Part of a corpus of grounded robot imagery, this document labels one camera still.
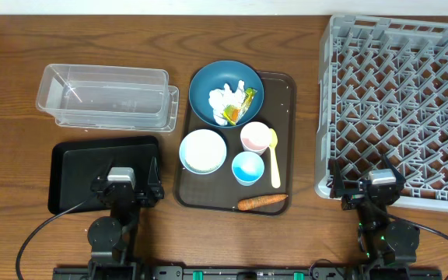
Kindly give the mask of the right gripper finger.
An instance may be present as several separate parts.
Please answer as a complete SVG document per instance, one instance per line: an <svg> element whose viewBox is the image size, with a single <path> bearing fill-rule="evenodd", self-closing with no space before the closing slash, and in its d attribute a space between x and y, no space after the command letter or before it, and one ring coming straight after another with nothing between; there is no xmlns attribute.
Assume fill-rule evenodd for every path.
<svg viewBox="0 0 448 280"><path fill-rule="evenodd" d="M381 159L383 161L385 168L391 170L396 181L405 181L404 176L394 167L394 165L390 162L390 160L384 153L381 155Z"/></svg>
<svg viewBox="0 0 448 280"><path fill-rule="evenodd" d="M338 162L333 162L333 183L331 188L332 197L341 197L343 195L343 180Z"/></svg>

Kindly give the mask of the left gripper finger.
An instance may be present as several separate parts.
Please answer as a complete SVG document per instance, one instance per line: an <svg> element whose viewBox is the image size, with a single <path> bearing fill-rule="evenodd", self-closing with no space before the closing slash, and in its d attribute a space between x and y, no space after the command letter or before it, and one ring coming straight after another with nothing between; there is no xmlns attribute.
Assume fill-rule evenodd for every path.
<svg viewBox="0 0 448 280"><path fill-rule="evenodd" d="M150 162L147 185L149 187L160 187L159 167L155 156L152 157Z"/></svg>
<svg viewBox="0 0 448 280"><path fill-rule="evenodd" d="M111 157L109 161L107 161L105 164L103 164L100 167L100 169L96 175L96 180L98 180L98 181L107 180L107 176L108 176L113 164L114 164L114 157Z"/></svg>

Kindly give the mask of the light blue cup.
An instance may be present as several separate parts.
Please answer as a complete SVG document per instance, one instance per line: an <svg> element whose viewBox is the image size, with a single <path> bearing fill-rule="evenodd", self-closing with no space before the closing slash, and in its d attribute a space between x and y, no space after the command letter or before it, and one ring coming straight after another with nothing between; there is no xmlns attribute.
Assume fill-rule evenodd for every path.
<svg viewBox="0 0 448 280"><path fill-rule="evenodd" d="M241 152L232 161L231 169L237 182L243 186L255 184L264 174L263 159L254 152Z"/></svg>

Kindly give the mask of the pink cup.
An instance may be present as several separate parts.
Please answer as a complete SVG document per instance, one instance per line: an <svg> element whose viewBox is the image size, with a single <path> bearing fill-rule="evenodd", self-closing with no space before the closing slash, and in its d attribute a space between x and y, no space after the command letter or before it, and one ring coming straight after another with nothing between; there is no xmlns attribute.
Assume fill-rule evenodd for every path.
<svg viewBox="0 0 448 280"><path fill-rule="evenodd" d="M246 152L261 156L271 143L270 128L258 121L245 124L240 132L240 141Z"/></svg>

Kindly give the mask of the yellow green snack wrapper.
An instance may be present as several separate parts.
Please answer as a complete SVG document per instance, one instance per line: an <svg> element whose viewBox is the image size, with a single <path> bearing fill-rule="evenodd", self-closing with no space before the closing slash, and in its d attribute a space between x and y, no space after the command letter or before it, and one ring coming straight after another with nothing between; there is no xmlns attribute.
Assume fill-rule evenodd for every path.
<svg viewBox="0 0 448 280"><path fill-rule="evenodd" d="M222 116L231 124L236 125L237 122L244 116L244 114L250 108L250 105L253 102L254 96L257 90L253 88L247 88L244 91L245 98L243 102L239 106L228 105L224 111L222 112Z"/></svg>

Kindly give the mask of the white tissue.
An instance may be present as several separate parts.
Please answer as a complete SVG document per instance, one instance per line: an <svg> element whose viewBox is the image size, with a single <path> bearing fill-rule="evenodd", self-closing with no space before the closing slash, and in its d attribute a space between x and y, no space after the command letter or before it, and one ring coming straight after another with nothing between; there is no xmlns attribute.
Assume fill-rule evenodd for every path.
<svg viewBox="0 0 448 280"><path fill-rule="evenodd" d="M243 99L245 98L244 85L245 82L240 80L235 92L230 89L230 86L227 83L222 89L214 89L209 92L208 102L212 107L213 118L218 125L226 126L230 124L222 116L222 112L230 104L239 106L243 102Z"/></svg>

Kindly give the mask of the dark blue plate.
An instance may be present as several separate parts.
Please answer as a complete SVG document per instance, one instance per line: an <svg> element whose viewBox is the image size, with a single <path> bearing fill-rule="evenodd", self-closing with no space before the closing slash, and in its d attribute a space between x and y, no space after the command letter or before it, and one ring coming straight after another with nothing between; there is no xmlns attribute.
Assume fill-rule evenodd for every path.
<svg viewBox="0 0 448 280"><path fill-rule="evenodd" d="M214 109L209 98L210 92L215 89L224 90L225 84L232 93L239 88L243 81L243 89L256 91L249 109L237 121L236 127L251 121L260 111L264 102L264 85L258 74L248 65L238 61L216 61L201 68L193 77L189 89L189 102L193 112L206 124L217 128L234 128L228 123L220 125L215 120Z"/></svg>

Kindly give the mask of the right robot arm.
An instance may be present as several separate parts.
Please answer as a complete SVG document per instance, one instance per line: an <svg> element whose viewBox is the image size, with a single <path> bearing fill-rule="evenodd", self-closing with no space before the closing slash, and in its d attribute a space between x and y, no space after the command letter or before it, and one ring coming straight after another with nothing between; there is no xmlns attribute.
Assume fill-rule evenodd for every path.
<svg viewBox="0 0 448 280"><path fill-rule="evenodd" d="M341 200L344 211L356 210L358 238L368 256L365 264L345 270L345 279L409 279L408 265L416 262L420 230L391 219L387 206L400 198L405 178L382 156L383 169L368 172L355 187L346 187L340 166L333 164L330 197Z"/></svg>

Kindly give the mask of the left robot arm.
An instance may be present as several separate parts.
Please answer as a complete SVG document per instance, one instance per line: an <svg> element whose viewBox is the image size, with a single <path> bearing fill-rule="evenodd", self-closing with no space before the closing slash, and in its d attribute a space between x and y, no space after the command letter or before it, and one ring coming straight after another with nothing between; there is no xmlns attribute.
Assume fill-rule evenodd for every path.
<svg viewBox="0 0 448 280"><path fill-rule="evenodd" d="M164 198L158 160L150 160L147 179L139 183L131 167L109 165L91 184L98 201L110 209L88 231L91 259L85 279L149 279L150 269L134 255L140 211Z"/></svg>

